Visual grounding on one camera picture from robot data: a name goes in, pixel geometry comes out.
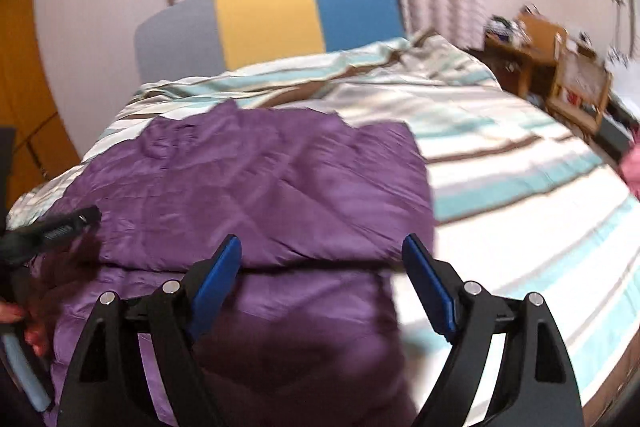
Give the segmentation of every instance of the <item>wooden desk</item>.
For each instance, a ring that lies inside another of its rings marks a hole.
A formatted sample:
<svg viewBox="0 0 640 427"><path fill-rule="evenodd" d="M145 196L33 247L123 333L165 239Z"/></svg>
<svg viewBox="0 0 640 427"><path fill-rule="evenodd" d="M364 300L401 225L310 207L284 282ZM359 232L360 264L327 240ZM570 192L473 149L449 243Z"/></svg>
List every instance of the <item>wooden desk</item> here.
<svg viewBox="0 0 640 427"><path fill-rule="evenodd" d="M527 98L529 88L531 87L531 79L533 71L537 67L551 66L556 67L558 61L548 54L545 54L536 48L514 48L506 42L502 42L497 38L487 35L484 45L488 52L496 51L501 55L507 55L520 64L520 76L518 78L518 96Z"/></svg>

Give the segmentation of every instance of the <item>purple puffer jacket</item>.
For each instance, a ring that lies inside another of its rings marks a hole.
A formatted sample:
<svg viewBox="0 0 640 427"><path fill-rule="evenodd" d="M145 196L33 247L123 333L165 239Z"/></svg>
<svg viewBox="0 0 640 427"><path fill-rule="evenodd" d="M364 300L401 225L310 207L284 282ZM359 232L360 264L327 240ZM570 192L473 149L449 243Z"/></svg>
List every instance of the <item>purple puffer jacket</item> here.
<svg viewBox="0 0 640 427"><path fill-rule="evenodd" d="M228 423L411 424L389 268L407 234L432 245L434 221L405 124L355 129L308 109L233 102L156 118L94 159L50 213L94 203L95 237L34 265L55 324L57 399L101 292L150 293L234 233L242 273L194 346ZM158 415L175 424L148 339L141 347Z"/></svg>

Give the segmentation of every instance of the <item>bed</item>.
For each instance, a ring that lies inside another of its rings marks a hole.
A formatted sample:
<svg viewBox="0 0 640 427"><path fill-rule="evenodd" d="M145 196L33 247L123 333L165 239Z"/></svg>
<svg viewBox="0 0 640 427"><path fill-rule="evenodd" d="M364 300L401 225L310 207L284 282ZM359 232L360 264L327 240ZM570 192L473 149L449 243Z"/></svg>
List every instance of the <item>bed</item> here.
<svg viewBox="0 0 640 427"><path fill-rule="evenodd" d="M22 197L10 225L41 216L92 158L136 137L156 115L182 119L230 98L242 108L337 112L353 126L405 121L434 191L436 256L492 293L543 293L583 403L598 394L640 323L640 204L566 127L502 92L487 67L433 32L145 84L79 166ZM422 404L447 344L431 330L406 275L395 274L393 286L406 371ZM482 418L499 360L496 342L469 423ZM621 383L600 391L605 405ZM601 413L591 411L588 425Z"/></svg>

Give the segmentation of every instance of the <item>blue gripper pad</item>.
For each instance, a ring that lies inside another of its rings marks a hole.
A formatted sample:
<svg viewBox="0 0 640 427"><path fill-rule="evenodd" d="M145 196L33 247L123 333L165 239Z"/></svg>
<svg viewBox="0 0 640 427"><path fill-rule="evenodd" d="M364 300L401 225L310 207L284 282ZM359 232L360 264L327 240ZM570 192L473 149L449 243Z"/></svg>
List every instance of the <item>blue gripper pad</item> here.
<svg viewBox="0 0 640 427"><path fill-rule="evenodd" d="M192 315L188 333L193 341L210 330L213 320L222 307L222 302L233 288L241 259L242 246L240 240L234 235L224 249L217 254L216 262L194 298L191 299Z"/></svg>
<svg viewBox="0 0 640 427"><path fill-rule="evenodd" d="M456 334L454 299L437 276L433 258L409 235L402 244L402 262L433 330L452 343Z"/></svg>

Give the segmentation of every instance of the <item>human hand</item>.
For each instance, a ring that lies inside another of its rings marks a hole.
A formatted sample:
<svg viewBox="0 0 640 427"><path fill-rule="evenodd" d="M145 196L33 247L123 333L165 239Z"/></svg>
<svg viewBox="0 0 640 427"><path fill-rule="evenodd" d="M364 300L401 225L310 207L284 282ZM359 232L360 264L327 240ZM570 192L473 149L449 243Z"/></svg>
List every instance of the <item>human hand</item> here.
<svg viewBox="0 0 640 427"><path fill-rule="evenodd" d="M14 324L27 320L27 328L24 331L24 340L33 347L33 352L42 357L49 350L49 339L44 324L37 320L33 311L31 314L16 304L0 301L0 323Z"/></svg>

